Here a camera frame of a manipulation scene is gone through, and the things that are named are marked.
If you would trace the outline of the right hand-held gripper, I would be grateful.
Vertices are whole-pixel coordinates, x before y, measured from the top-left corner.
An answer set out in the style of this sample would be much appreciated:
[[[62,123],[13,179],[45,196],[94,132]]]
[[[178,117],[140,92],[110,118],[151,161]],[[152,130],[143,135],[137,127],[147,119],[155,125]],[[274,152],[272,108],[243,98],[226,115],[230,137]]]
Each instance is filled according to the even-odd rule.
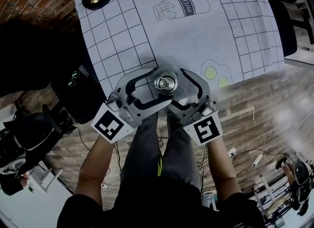
[[[222,136],[223,131],[214,108],[213,100],[210,98],[210,87],[208,83],[196,73],[180,68],[182,75],[197,88],[196,102],[183,104],[179,101],[171,101],[168,109],[179,119],[185,132],[198,146],[203,146]]]

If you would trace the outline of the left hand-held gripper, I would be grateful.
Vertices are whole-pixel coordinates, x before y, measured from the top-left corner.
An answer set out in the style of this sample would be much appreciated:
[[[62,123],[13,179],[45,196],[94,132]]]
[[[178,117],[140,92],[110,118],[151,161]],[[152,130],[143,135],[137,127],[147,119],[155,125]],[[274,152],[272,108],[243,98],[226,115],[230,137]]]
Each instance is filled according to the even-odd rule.
[[[123,75],[108,102],[101,105],[91,126],[109,143],[113,144],[133,133],[143,119],[160,111],[173,100],[173,96],[162,96],[147,103],[134,99],[127,104],[126,100],[135,91],[136,83],[155,71],[157,68],[142,68]]]

